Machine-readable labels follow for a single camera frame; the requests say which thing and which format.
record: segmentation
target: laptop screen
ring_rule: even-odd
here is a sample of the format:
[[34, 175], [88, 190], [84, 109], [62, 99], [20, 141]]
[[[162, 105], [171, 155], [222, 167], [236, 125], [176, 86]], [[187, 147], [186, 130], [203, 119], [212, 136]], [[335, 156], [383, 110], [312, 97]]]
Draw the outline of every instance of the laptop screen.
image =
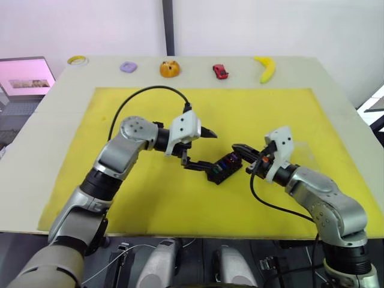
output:
[[0, 59], [0, 85], [10, 100], [43, 97], [54, 82], [44, 57]]

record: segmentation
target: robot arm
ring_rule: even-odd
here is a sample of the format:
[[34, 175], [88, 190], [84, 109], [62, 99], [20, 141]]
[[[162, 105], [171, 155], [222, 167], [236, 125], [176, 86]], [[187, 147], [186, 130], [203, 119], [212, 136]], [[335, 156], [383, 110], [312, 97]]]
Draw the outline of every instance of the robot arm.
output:
[[38, 251], [13, 280], [15, 287], [81, 287], [83, 257], [100, 245], [106, 214], [141, 150], [187, 157], [190, 142], [215, 137], [190, 108], [170, 129], [138, 116], [126, 118], [119, 133], [100, 152], [84, 181], [75, 188], [49, 232], [49, 246]]
[[252, 163], [248, 173], [256, 168], [258, 177], [284, 186], [286, 193], [311, 214], [323, 241], [324, 266], [331, 285], [379, 288], [366, 247], [367, 215], [363, 207], [343, 194], [331, 178], [288, 162], [293, 152], [289, 127], [272, 131], [265, 140], [264, 153], [244, 144], [232, 147]]

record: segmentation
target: toy banana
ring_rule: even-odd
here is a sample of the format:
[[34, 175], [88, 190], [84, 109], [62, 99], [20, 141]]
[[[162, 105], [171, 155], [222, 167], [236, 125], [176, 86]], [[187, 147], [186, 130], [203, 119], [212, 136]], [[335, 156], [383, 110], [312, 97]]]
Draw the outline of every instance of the toy banana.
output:
[[265, 67], [265, 70], [260, 77], [260, 83], [266, 83], [270, 80], [272, 75], [275, 73], [276, 64], [271, 57], [254, 57], [255, 60], [259, 61]]

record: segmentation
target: black cable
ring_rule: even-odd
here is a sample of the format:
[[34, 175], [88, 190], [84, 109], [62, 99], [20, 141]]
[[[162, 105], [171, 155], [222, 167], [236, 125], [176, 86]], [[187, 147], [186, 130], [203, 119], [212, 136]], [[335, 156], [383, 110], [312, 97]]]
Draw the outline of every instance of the black cable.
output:
[[313, 249], [312, 249], [312, 256], [311, 256], [311, 261], [312, 261], [312, 287], [313, 288], [316, 288], [316, 268], [315, 268], [315, 265], [314, 265], [314, 254], [315, 254], [315, 251], [316, 251], [316, 246], [317, 246], [317, 243], [319, 243], [319, 234], [316, 234], [316, 238], [314, 239], [314, 242], [313, 242]]
[[190, 102], [188, 101], [186, 96], [184, 96], [183, 93], [181, 93], [180, 91], [178, 91], [178, 90], [176, 90], [175, 88], [172, 88], [172, 87], [168, 87], [168, 86], [164, 86], [164, 85], [155, 85], [155, 86], [149, 86], [149, 87], [140, 89], [140, 90], [136, 91], [135, 93], [133, 93], [132, 95], [130, 95], [127, 99], [125, 99], [124, 102], [120, 105], [119, 109], [116, 111], [115, 117], [113, 117], [113, 121], [112, 121], [112, 124], [111, 124], [110, 129], [109, 129], [108, 141], [112, 138], [113, 127], [115, 126], [116, 120], [117, 120], [117, 118], [119, 116], [119, 113], [120, 113], [121, 109], [133, 97], [135, 97], [136, 95], [140, 94], [141, 92], [144, 92], [144, 91], [147, 91], [147, 90], [151, 90], [151, 89], [167, 89], [167, 90], [171, 90], [174, 93], [178, 94], [181, 98], [183, 98], [183, 100], [185, 101], [185, 105], [190, 105]]
[[289, 209], [286, 209], [286, 208], [282, 208], [282, 207], [279, 207], [279, 206], [275, 206], [273, 204], [270, 204], [266, 201], [264, 201], [263, 199], [261, 199], [255, 192], [254, 190], [254, 187], [253, 187], [253, 181], [254, 181], [254, 176], [256, 174], [256, 171], [258, 170], [258, 168], [260, 167], [261, 163], [262, 163], [262, 158], [265, 156], [265, 149], [260, 152], [259, 154], [259, 159], [257, 159], [256, 163], [255, 163], [255, 167], [252, 171], [252, 174], [251, 174], [251, 179], [250, 179], [250, 188], [251, 188], [251, 192], [252, 192], [252, 195], [253, 197], [256, 198], [257, 201], [259, 201], [260, 203], [263, 203], [264, 205], [268, 206], [268, 207], [271, 207], [271, 208], [274, 208], [276, 210], [279, 210], [279, 211], [283, 211], [283, 212], [287, 212], [287, 213], [290, 213], [290, 214], [293, 214], [293, 215], [296, 215], [296, 216], [299, 216], [301, 218], [304, 218], [304, 219], [307, 219], [308, 221], [311, 221], [313, 222], [312, 218], [304, 215], [304, 214], [301, 214], [299, 212], [295, 212], [295, 211], [292, 211], [292, 210], [289, 210]]
[[[318, 268], [321, 268], [321, 267], [324, 267], [324, 265], [323, 264], [319, 264], [319, 265], [316, 265], [314, 268], [318, 269]], [[278, 274], [274, 274], [272, 276], [269, 276], [265, 280], [263, 288], [266, 288], [266, 285], [268, 284], [268, 282], [272, 281], [273, 279], [278, 278], [279, 276], [290, 274], [290, 273], [296, 273], [296, 272], [304, 272], [304, 271], [308, 271], [308, 270], [311, 270], [311, 269], [312, 269], [312, 266], [308, 266], [308, 267], [291, 269], [291, 270], [287, 270], [287, 271], [284, 271], [284, 272], [281, 272], [281, 273], [278, 273]]]

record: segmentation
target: laptop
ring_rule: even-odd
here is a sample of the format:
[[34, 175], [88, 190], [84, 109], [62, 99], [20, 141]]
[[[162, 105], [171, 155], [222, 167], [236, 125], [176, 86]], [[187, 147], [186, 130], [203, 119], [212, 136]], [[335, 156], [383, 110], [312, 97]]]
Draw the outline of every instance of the laptop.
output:
[[44, 57], [0, 59], [0, 142], [10, 143], [55, 83]]

